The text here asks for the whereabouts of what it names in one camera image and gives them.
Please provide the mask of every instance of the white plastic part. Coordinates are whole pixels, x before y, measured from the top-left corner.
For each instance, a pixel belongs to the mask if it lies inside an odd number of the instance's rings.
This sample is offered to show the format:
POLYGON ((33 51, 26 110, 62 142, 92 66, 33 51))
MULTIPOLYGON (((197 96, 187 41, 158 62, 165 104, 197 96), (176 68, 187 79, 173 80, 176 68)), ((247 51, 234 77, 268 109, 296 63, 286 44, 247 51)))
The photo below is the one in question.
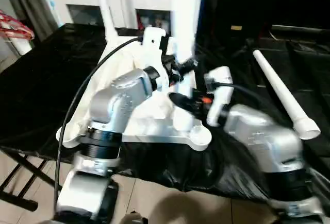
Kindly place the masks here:
MULTIPOLYGON (((60 140, 61 128, 59 128, 56 132, 56 139, 60 140)), ((66 148, 74 148, 79 143, 75 141, 77 135, 80 132, 80 125, 77 123, 68 123, 65 127, 64 137, 63 137, 63 144, 65 144, 66 148)))
POLYGON ((169 88, 169 76, 161 63, 161 53, 159 49, 161 37, 166 36, 166 31, 158 27, 147 27, 143 33, 143 58, 146 68, 152 66, 159 74, 157 89, 166 91, 169 88))
POLYGON ((263 54, 259 50, 255 50, 253 56, 289 114, 298 136, 303 140, 316 138, 321 131, 315 121, 307 116, 263 54))
POLYGON ((190 147, 196 151, 205 150, 212 140, 211 132, 202 125, 194 126, 190 131, 190 147))
MULTIPOLYGON (((172 32, 176 44, 176 61, 184 63, 191 58, 194 46, 194 14, 196 0, 172 0, 172 32)), ((177 92, 191 97, 195 86, 194 72, 187 74, 183 82, 178 84, 177 92)), ((175 107, 173 126, 179 131, 189 131, 193 125, 193 116, 185 110, 175 107)))
POLYGON ((98 0, 100 3, 100 10, 102 14, 102 19, 105 27, 105 38, 106 41, 109 43, 110 38, 115 38, 118 36, 113 22, 112 22, 112 17, 110 13, 110 7, 108 5, 107 0, 98 0))
MULTIPOLYGON (((232 76, 230 74, 229 67, 222 66, 210 71, 206 78, 213 79, 215 82, 219 83, 233 83, 232 76)), ((210 126, 219 126, 218 119, 220 112, 224 104, 230 103, 233 94, 232 87, 222 86, 215 90, 214 100, 210 107, 209 112, 207 113, 206 122, 210 126)))

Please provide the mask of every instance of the cabinet door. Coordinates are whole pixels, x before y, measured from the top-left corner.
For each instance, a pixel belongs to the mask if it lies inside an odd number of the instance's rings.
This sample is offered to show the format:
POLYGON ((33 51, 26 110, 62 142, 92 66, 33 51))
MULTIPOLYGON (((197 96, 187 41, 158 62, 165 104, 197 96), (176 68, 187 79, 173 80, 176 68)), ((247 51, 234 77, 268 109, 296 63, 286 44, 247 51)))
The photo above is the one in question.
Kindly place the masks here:
MULTIPOLYGON (((103 25, 98 0, 54 0, 61 22, 103 25)), ((115 27, 125 27, 120 0, 108 0, 115 27)))
MULTIPOLYGON (((172 0, 121 0, 123 15, 127 28, 139 29, 141 23, 144 25, 146 22, 141 20, 141 17, 149 16, 144 20, 148 20, 150 25, 154 25, 155 20, 158 23, 159 19, 168 17, 167 25, 170 26, 170 11, 172 0)), ((198 15, 200 9, 201 0, 196 0, 196 12, 195 12, 195 31, 197 29, 198 15)))

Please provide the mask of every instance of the floor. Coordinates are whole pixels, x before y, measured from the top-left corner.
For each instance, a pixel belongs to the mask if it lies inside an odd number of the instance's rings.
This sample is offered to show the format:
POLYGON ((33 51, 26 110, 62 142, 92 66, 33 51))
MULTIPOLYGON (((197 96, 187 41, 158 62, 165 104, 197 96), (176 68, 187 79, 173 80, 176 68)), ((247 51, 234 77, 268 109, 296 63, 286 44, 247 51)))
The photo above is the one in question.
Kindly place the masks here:
MULTIPOLYGON (((41 160, 31 157, 29 161, 38 166, 41 160)), ((16 166, 16 162, 0 153, 0 184, 16 166)), ((61 164, 60 183, 63 184, 71 165, 61 164)), ((54 178, 55 162, 48 162, 43 171, 54 178)), ((15 179, 6 187, 6 192, 17 194, 27 182, 31 173, 21 169, 15 179)), ((264 204, 231 200, 200 192, 181 193, 175 189, 140 179, 115 175, 120 192, 114 218, 121 218, 132 211, 139 212, 157 224, 247 224, 272 223, 275 217, 264 204)), ((39 178, 33 183, 25 198, 39 203, 38 209, 30 212, 0 200, 0 224, 32 224, 52 217, 53 188, 39 178)))

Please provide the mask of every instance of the black plastic sheet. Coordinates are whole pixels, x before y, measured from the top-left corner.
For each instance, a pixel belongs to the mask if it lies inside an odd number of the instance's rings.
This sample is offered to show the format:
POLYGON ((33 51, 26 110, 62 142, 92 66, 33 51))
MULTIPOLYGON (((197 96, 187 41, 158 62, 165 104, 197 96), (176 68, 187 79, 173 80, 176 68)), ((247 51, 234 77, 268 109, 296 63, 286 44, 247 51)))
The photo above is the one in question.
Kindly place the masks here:
MULTIPOLYGON (((103 29, 66 24, 1 73, 0 149, 54 160, 58 146, 55 133, 104 47, 103 29)), ((304 158, 310 165, 311 187, 330 214, 330 50, 327 46, 274 40, 261 40, 258 48, 321 128, 319 137, 304 141, 304 158)), ((262 110, 292 127, 248 47, 231 55, 220 48, 202 51, 207 57, 196 72, 199 89, 204 88, 204 72, 229 66, 235 84, 263 95, 276 108, 270 109, 236 91, 232 102, 262 110)), ((267 186, 254 158, 221 128, 210 129, 213 140, 202 152, 181 144, 125 143, 118 172, 181 191, 266 201, 267 186)), ((69 162, 78 149, 63 149, 63 161, 69 162)))

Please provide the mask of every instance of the white pvc pipe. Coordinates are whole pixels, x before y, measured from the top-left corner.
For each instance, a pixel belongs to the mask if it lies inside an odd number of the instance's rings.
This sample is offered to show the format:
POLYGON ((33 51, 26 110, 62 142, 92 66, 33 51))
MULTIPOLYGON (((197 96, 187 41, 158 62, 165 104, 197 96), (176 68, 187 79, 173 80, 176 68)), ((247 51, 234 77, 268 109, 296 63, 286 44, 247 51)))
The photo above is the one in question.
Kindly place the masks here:
POLYGON ((110 7, 108 5, 107 0, 98 0, 100 3, 100 10, 102 14, 102 19, 105 27, 105 38, 106 41, 109 43, 110 38, 116 38, 118 36, 110 13, 110 7))
POLYGON ((296 130, 299 137, 303 140, 317 137, 321 133, 320 128, 313 119, 307 116, 266 58, 259 50, 255 50, 253 56, 257 60, 275 93, 282 102, 282 105, 289 114, 293 122, 293 128, 296 130))
MULTIPOLYGON (((175 37, 176 61, 184 63, 194 55, 194 14, 196 0, 172 0, 172 32, 175 37)), ((189 73, 178 85, 177 92, 188 97, 195 86, 195 74, 189 73)), ((193 126, 193 116, 185 110, 175 107, 173 126, 179 131, 189 131, 193 126)))

